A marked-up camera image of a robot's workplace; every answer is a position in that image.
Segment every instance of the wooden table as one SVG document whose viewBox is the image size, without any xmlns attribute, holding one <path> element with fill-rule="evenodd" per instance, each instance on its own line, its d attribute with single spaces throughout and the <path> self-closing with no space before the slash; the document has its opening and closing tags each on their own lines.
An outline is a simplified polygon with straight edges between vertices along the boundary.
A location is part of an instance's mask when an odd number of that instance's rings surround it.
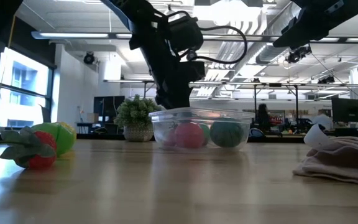
<svg viewBox="0 0 358 224">
<path fill-rule="evenodd" d="M 358 185 L 292 176 L 307 151 L 79 140 L 74 159 L 43 172 L 0 159 L 0 223 L 358 223 Z"/>
</svg>

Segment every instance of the red ball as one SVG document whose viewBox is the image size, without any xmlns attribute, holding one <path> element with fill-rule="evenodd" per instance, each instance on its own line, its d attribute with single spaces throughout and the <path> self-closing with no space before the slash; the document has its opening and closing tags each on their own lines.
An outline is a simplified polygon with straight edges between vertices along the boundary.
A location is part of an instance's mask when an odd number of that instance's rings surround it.
<svg viewBox="0 0 358 224">
<path fill-rule="evenodd" d="M 50 147 L 53 148 L 53 150 L 56 152 L 56 141 L 55 138 L 49 134 L 45 133 L 43 131 L 36 131 L 34 133 L 42 143 L 48 144 Z M 29 160 L 29 168 L 30 169 L 46 169 L 53 165 L 53 163 L 56 160 L 56 155 L 53 157 L 40 157 L 38 155 L 35 155 L 32 159 Z"/>
<path fill-rule="evenodd" d="M 164 142 L 162 143 L 164 146 L 175 146 L 176 136 L 175 136 L 175 129 L 171 129 L 168 134 L 165 136 Z"/>
<path fill-rule="evenodd" d="M 178 147 L 197 149 L 204 143 L 204 132 L 195 123 L 179 124 L 175 130 L 175 137 Z"/>
</svg>

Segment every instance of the window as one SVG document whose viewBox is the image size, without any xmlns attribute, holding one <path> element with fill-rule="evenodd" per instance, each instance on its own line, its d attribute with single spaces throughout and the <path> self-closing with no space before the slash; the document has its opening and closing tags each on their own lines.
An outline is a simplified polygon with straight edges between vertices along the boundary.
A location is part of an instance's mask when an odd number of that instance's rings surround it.
<svg viewBox="0 0 358 224">
<path fill-rule="evenodd" d="M 42 123 L 45 98 L 1 89 L 0 127 L 23 127 Z"/>
<path fill-rule="evenodd" d="M 49 68 L 14 50 L 1 54 L 0 83 L 47 94 Z"/>
</svg>

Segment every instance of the white towel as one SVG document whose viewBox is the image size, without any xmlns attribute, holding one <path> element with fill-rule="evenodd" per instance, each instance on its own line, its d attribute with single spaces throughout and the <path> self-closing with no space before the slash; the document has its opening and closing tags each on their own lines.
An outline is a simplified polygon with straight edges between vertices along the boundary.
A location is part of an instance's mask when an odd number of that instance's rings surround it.
<svg viewBox="0 0 358 224">
<path fill-rule="evenodd" d="M 311 151 L 293 171 L 295 175 L 358 184 L 358 138 L 329 138 L 315 125 L 305 136 L 305 143 Z"/>
</svg>

